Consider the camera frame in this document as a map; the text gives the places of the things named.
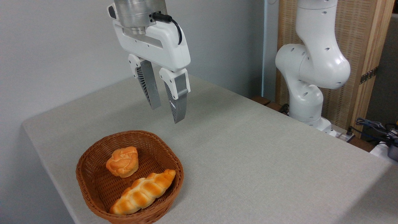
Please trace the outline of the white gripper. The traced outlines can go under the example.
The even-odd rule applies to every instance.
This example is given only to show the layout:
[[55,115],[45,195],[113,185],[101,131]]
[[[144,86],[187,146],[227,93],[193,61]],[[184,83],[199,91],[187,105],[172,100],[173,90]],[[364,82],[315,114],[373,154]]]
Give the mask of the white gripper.
[[170,21],[165,3],[112,3],[108,14],[121,47],[129,52],[134,78],[154,110],[161,106],[152,63],[164,81],[174,123],[185,118],[191,92],[187,69],[191,62],[182,29]]

